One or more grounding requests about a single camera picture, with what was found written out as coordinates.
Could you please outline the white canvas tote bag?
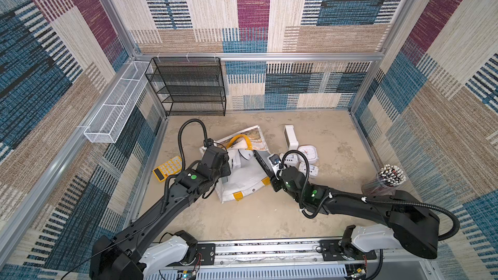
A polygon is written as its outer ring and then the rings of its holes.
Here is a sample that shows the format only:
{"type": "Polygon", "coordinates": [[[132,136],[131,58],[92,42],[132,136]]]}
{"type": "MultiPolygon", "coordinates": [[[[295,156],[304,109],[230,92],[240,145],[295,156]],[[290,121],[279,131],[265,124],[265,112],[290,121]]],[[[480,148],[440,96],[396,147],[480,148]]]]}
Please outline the white canvas tote bag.
{"type": "Polygon", "coordinates": [[[270,156],[259,125],[219,139],[215,145],[227,148],[229,155],[230,175],[223,176],[215,187],[221,203],[240,201],[271,184],[270,176],[257,160],[267,162],[270,156]]]}

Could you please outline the small white gadget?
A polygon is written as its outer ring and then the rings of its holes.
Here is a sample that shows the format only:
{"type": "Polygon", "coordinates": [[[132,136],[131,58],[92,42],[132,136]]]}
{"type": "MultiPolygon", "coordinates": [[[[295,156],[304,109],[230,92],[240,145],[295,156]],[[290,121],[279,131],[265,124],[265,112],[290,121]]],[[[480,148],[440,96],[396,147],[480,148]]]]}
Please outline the small white gadget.
{"type": "Polygon", "coordinates": [[[300,164],[299,156],[297,154],[289,154],[283,158],[284,154],[280,154],[280,159],[286,167],[298,167],[300,164]]]}

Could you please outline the white square alarm clock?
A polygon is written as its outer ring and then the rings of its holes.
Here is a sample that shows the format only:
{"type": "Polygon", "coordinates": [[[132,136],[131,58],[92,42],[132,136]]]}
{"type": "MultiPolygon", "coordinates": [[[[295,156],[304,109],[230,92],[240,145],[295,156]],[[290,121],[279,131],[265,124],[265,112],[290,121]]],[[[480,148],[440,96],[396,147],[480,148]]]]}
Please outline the white square alarm clock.
{"type": "Polygon", "coordinates": [[[318,151],[315,146],[312,145],[302,145],[298,148],[308,160],[310,165],[314,165],[319,161],[318,151]]]}

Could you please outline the white cube digital clock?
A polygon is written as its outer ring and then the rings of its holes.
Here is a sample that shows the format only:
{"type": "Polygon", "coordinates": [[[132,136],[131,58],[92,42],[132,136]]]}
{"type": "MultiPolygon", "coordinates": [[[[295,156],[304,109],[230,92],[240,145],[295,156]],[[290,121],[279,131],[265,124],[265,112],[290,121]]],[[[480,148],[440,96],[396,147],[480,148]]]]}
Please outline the white cube digital clock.
{"type": "Polygon", "coordinates": [[[299,147],[299,142],[297,140],[294,126],[291,124],[286,124],[284,126],[284,137],[288,147],[288,150],[297,150],[299,147]]]}

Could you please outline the grey white device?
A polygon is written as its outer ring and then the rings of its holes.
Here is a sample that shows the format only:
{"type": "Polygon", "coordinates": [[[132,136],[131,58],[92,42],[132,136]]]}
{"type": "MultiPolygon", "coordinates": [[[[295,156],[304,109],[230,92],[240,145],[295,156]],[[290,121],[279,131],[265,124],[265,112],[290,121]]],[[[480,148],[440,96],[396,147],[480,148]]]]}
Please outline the grey white device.
{"type": "Polygon", "coordinates": [[[269,160],[269,157],[271,156],[270,153],[263,150],[254,150],[253,153],[254,158],[259,163],[267,177],[272,180],[275,177],[275,173],[269,160]]]}

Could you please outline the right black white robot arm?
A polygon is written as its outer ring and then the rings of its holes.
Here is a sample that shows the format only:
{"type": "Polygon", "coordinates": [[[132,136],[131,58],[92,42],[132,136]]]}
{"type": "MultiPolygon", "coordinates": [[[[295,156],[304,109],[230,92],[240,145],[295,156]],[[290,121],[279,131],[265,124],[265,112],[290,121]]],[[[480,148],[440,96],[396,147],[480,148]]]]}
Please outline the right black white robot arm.
{"type": "Polygon", "coordinates": [[[339,245],[345,256],[402,248],[423,259],[436,259],[438,243],[460,230],[460,220],[451,211],[422,203],[406,191],[368,196],[312,184],[308,172],[285,163],[291,154],[303,156],[298,150],[289,150],[282,157],[272,154],[262,167],[273,189],[292,197],[303,216],[314,219],[320,214],[347,215],[373,222],[368,227],[346,228],[339,245]]]}

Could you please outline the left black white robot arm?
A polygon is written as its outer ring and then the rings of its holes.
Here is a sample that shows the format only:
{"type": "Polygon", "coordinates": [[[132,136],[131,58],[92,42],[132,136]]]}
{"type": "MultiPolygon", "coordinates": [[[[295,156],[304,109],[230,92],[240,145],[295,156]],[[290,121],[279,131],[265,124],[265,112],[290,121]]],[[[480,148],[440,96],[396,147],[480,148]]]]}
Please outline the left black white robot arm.
{"type": "Polygon", "coordinates": [[[90,263],[91,279],[145,279],[153,265],[144,262],[144,258],[155,238],[183,210],[199,198],[209,197],[218,181],[231,174],[228,151],[208,137],[206,125],[200,119],[186,121],[178,137],[191,123],[198,123],[203,131],[206,150],[202,159],[190,166],[183,165],[178,174],[167,177],[163,197],[157,203],[114,237],[102,236],[93,245],[92,255],[70,268],[71,272],[90,263]]]}

